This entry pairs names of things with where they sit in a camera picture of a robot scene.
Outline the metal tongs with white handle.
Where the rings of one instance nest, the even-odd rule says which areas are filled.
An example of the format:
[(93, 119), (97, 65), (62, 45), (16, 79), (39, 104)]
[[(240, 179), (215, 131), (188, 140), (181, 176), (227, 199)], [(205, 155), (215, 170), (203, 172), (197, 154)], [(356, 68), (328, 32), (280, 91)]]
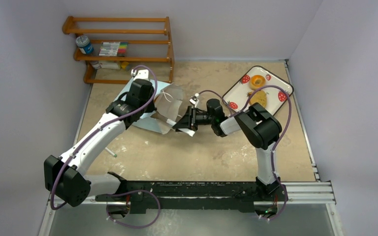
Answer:
[(183, 132), (183, 133), (188, 134), (191, 137), (193, 137), (194, 134), (195, 134), (195, 131), (193, 131), (191, 129), (175, 127), (177, 125), (177, 122), (175, 122), (175, 121), (173, 121), (171, 119), (167, 119), (166, 123), (170, 126), (171, 129), (174, 129), (176, 132)]

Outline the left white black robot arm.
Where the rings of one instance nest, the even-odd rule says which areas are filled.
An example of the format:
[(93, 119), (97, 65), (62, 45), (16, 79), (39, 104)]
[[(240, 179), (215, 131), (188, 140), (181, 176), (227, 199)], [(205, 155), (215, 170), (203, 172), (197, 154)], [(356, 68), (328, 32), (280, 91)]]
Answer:
[(144, 113), (155, 110), (158, 81), (134, 79), (126, 99), (112, 102), (98, 123), (78, 143), (58, 157), (44, 161), (45, 187), (50, 191), (50, 207), (80, 205), (88, 196), (108, 194), (114, 201), (127, 195), (127, 188), (114, 174), (88, 176), (90, 165), (117, 136), (125, 132)]

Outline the brown fake bread piece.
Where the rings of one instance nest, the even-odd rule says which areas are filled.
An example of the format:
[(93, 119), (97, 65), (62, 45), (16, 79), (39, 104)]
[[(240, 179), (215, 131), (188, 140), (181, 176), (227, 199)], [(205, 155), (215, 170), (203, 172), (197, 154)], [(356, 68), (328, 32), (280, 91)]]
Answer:
[(249, 100), (249, 104), (253, 105), (255, 103), (259, 103), (263, 108), (267, 106), (267, 94), (265, 91), (258, 91), (254, 94), (254, 96)]

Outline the light blue paper bag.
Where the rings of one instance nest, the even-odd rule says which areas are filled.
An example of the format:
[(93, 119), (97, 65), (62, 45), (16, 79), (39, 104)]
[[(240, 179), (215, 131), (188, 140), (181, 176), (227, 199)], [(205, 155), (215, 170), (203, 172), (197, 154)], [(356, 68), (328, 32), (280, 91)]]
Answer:
[(171, 130), (172, 125), (167, 123), (168, 120), (176, 121), (185, 92), (183, 89), (172, 83), (158, 81), (154, 105), (156, 111), (144, 113), (140, 119), (132, 126), (146, 129), (149, 131), (166, 134)]

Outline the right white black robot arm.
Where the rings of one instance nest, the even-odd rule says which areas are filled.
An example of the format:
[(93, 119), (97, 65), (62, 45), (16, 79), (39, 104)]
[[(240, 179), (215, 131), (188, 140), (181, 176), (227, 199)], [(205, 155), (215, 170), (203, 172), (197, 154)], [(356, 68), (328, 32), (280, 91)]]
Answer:
[(218, 137), (226, 137), (242, 131), (249, 143), (256, 150), (258, 163), (257, 195), (268, 200), (280, 186), (280, 177), (276, 171), (275, 147), (282, 133), (279, 121), (259, 103), (251, 105), (246, 111), (233, 117), (224, 114), (218, 99), (209, 99), (207, 110), (188, 106), (182, 118), (172, 126), (177, 132), (193, 134), (200, 125), (209, 125)]

